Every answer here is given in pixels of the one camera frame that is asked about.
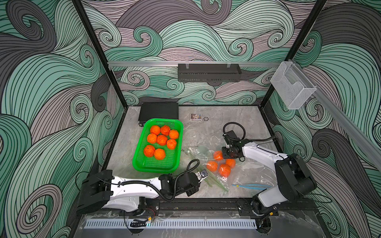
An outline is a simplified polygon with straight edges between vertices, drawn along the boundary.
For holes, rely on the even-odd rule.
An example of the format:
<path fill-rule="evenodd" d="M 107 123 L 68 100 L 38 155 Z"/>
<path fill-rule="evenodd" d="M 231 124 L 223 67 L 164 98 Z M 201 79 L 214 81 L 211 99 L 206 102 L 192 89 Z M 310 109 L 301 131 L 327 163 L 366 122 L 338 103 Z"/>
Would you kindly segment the green-zip bag of oranges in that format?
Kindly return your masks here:
<path fill-rule="evenodd" d="M 190 146 L 188 148 L 182 149 L 182 152 L 189 156 L 191 159 L 198 159 L 200 164 L 196 168 L 196 171 L 201 173 L 204 171 L 208 173 L 208 176 L 204 181 L 210 186 L 214 185 L 221 188 L 223 191 L 228 191 L 227 178 L 223 177 L 219 173 L 220 165 L 222 165 L 222 160 L 216 160 L 214 158 L 215 151 L 208 149 L 206 146 Z"/>

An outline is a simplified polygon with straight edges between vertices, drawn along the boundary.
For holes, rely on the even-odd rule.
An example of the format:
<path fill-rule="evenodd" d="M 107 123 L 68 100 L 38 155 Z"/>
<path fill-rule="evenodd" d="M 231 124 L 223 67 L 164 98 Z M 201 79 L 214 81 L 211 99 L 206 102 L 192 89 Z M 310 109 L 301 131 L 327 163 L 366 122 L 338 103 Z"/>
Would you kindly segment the blue-zip bag of oranges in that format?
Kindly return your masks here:
<path fill-rule="evenodd" d="M 256 192 L 267 190 L 277 185 L 276 178 L 262 174 L 240 174 L 228 182 L 227 188 L 242 188 Z"/>

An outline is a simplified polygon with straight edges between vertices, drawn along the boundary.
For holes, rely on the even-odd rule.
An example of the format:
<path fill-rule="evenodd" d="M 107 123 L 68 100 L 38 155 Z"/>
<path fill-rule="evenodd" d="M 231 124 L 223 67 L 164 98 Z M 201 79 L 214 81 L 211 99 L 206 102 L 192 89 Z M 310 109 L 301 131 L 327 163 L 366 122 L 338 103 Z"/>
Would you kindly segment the orange fruit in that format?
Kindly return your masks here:
<path fill-rule="evenodd" d="M 177 130 L 170 130 L 169 131 L 169 138 L 170 139 L 176 140 L 179 138 L 179 136 L 180 136 L 180 134 Z"/>
<path fill-rule="evenodd" d="M 155 148 L 154 146 L 152 145 L 147 145 L 144 150 L 143 150 L 143 153 L 146 157 L 148 158 L 151 158 L 154 156 L 154 153 L 155 153 Z"/>
<path fill-rule="evenodd" d="M 170 129 L 169 126 L 164 125 L 164 126 L 161 127 L 160 131 L 161 131 L 161 134 L 162 134 L 162 135 L 164 135 L 164 136 L 168 136 L 169 133 L 170 133 L 170 131 L 171 131 L 171 129 Z"/>
<path fill-rule="evenodd" d="M 150 143 L 150 144 L 155 144 L 157 142 L 157 135 L 154 134 L 154 133 L 150 133 L 147 136 L 147 142 Z"/>
<path fill-rule="evenodd" d="M 167 148 L 170 150 L 175 150 L 177 147 L 177 142 L 175 139 L 169 139 L 166 142 Z"/>
<path fill-rule="evenodd" d="M 154 152 L 154 157 L 156 160 L 163 160 L 166 157 L 165 150 L 158 148 Z"/>
<path fill-rule="evenodd" d="M 157 136 L 156 143 L 161 145 L 161 146 L 164 146 L 167 144 L 167 140 L 168 140 L 168 138 L 165 135 L 161 134 L 161 135 Z"/>

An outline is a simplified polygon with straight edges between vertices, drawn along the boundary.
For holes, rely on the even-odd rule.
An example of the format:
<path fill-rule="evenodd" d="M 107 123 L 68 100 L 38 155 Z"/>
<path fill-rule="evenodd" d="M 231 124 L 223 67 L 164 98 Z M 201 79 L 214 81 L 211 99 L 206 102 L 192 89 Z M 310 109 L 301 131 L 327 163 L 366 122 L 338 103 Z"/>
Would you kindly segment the orange fruit taken out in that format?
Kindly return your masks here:
<path fill-rule="evenodd" d="M 161 133 L 161 127 L 157 126 L 157 125 L 153 125 L 151 128 L 150 128 L 150 133 L 151 134 L 155 134 L 155 135 L 159 135 Z"/>

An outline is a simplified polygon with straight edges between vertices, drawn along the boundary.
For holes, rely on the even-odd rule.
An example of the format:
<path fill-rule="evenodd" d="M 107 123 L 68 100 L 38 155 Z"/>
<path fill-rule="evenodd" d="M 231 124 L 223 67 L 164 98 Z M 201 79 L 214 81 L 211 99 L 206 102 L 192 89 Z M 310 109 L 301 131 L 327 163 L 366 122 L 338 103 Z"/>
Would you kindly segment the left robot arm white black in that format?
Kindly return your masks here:
<path fill-rule="evenodd" d="M 76 213 L 96 212 L 100 209 L 119 209 L 127 213 L 145 209 L 146 199 L 161 198 L 172 202 L 185 193 L 191 196 L 199 191 L 201 182 L 209 176 L 206 170 L 195 172 L 200 160 L 193 159 L 187 169 L 174 177 L 163 174 L 149 179 L 127 179 L 104 170 L 91 175 L 81 183 Z"/>

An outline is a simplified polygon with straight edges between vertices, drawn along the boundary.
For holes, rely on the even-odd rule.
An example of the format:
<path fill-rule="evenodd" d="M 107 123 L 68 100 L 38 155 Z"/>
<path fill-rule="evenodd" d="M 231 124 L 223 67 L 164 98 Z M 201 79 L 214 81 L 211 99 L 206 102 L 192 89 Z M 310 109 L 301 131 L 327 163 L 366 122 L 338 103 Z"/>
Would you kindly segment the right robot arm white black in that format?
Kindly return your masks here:
<path fill-rule="evenodd" d="M 222 131 L 226 143 L 226 146 L 222 147 L 225 160 L 254 160 L 275 172 L 276 185 L 253 197 L 251 206 L 255 215 L 270 215 L 276 210 L 276 205 L 295 202 L 317 188 L 312 173 L 298 154 L 287 155 L 262 147 L 262 144 L 275 137 L 247 139 L 246 130 L 237 122 L 226 123 Z"/>

